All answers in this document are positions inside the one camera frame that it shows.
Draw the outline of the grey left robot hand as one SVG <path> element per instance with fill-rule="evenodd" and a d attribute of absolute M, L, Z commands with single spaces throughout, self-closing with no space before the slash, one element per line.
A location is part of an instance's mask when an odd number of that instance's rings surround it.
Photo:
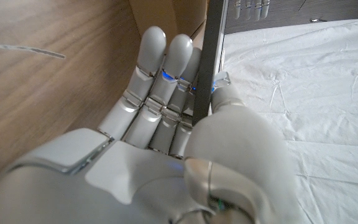
<path fill-rule="evenodd" d="M 234 18 L 238 19 L 241 12 L 244 13 L 245 20 L 254 21 L 265 19 L 269 13 L 270 0 L 235 0 L 234 1 Z"/>

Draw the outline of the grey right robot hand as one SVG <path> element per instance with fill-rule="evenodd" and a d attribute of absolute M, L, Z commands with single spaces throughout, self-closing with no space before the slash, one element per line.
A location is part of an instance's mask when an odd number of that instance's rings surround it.
<path fill-rule="evenodd" d="M 149 27 L 122 97 L 97 131 L 70 131 L 0 176 L 0 223 L 298 223 L 288 151 L 214 76 L 211 109 L 187 101 L 201 50 Z"/>

